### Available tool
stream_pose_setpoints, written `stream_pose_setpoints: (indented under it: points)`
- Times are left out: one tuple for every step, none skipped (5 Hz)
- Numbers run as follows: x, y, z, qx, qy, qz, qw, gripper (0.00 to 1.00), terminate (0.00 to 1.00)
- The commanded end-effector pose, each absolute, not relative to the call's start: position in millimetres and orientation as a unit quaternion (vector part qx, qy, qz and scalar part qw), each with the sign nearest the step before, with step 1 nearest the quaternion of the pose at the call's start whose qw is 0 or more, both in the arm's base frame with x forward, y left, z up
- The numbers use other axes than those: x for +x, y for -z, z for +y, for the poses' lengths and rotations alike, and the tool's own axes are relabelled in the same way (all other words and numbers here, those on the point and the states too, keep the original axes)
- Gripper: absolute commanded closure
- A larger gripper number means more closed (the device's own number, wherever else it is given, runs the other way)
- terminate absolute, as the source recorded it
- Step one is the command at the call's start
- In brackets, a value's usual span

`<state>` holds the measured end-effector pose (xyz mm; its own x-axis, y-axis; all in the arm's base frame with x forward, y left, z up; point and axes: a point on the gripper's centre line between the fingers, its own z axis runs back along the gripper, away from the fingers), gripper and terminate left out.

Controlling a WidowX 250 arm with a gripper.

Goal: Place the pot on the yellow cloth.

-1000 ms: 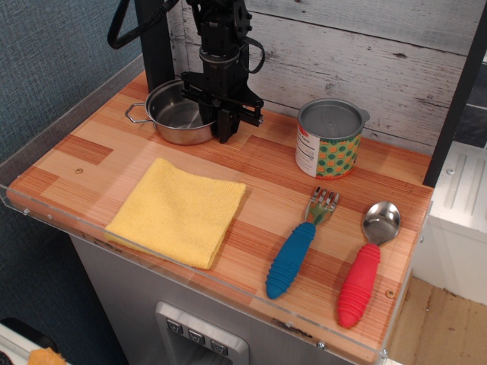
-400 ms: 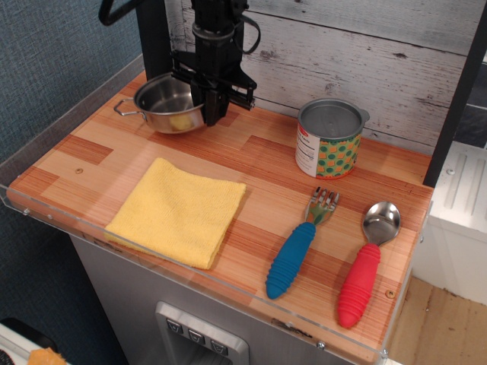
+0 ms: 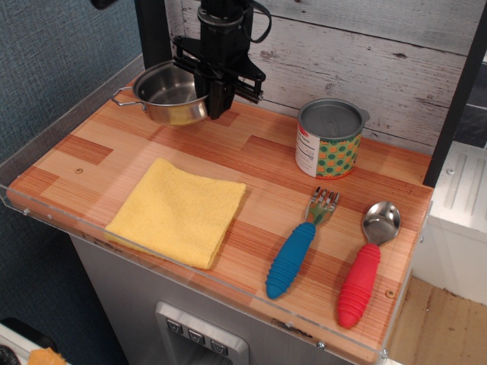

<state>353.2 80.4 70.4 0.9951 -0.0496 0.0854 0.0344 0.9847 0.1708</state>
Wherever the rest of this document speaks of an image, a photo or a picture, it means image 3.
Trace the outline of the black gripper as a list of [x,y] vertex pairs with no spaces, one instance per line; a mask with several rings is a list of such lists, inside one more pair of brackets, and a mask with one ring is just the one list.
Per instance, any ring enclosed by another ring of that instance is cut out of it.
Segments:
[[200,38],[176,36],[175,64],[192,73],[196,96],[208,107],[210,119],[231,108],[234,95],[254,103],[263,97],[265,74],[248,56],[253,21],[200,24]]

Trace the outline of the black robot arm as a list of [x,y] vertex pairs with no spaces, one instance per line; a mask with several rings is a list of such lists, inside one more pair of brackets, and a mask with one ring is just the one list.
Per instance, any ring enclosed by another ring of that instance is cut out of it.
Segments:
[[238,95],[252,103],[263,98],[265,73],[249,57],[250,45],[264,41],[272,15],[256,1],[202,1],[200,38],[176,36],[174,63],[193,74],[197,97],[207,115],[218,119]]

